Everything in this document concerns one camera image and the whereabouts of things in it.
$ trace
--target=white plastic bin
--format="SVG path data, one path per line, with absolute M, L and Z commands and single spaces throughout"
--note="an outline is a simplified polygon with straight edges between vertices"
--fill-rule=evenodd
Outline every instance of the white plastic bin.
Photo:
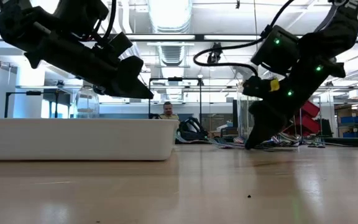
M 176 128 L 163 119 L 0 119 L 0 160 L 161 161 Z

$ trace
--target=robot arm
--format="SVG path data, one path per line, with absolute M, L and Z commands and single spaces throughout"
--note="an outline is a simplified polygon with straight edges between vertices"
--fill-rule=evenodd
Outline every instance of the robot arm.
M 343 63 L 335 63 L 333 58 L 356 42 L 358 0 L 335 1 L 330 12 L 331 17 L 315 32 L 301 39 L 279 26 L 268 27 L 265 42 L 251 61 L 279 73 L 291 70 L 277 91 L 256 91 L 260 89 L 257 85 L 244 83 L 243 94 L 263 99 L 249 108 L 255 125 L 246 142 L 247 149 L 278 134 L 329 75 L 346 76 Z
M 115 3 L 113 0 L 111 18 Z M 25 51 L 32 68 L 44 60 L 92 83 L 99 94 L 153 98 L 137 78 L 143 61 L 136 56 L 119 59 L 132 43 L 123 33 L 109 39 L 114 21 L 104 37 L 98 35 L 109 13 L 101 0 L 60 0 L 53 14 L 32 7 L 30 0 L 0 0 L 0 9 L 2 39 Z M 81 43 L 91 39 L 96 41 L 91 49 Z

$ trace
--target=blue storage box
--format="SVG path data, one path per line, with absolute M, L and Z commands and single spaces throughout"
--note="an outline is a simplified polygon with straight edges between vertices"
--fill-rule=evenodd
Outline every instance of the blue storage box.
M 343 133 L 344 138 L 354 138 L 354 133 Z
M 342 117 L 341 118 L 341 124 L 346 124 L 346 123 L 358 123 L 358 116 L 355 117 Z

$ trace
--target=man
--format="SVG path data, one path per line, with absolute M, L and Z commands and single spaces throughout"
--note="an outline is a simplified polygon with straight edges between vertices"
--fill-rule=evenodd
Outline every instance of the man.
M 171 102 L 169 101 L 165 102 L 163 108 L 164 108 L 164 114 L 160 115 L 161 119 L 175 119 L 179 121 L 179 116 L 173 114 Z

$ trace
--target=wooden table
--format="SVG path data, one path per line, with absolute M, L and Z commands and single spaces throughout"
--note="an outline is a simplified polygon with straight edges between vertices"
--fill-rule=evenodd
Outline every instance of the wooden table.
M 3 223 L 358 223 L 358 149 L 192 145 L 165 162 L 0 162 Z

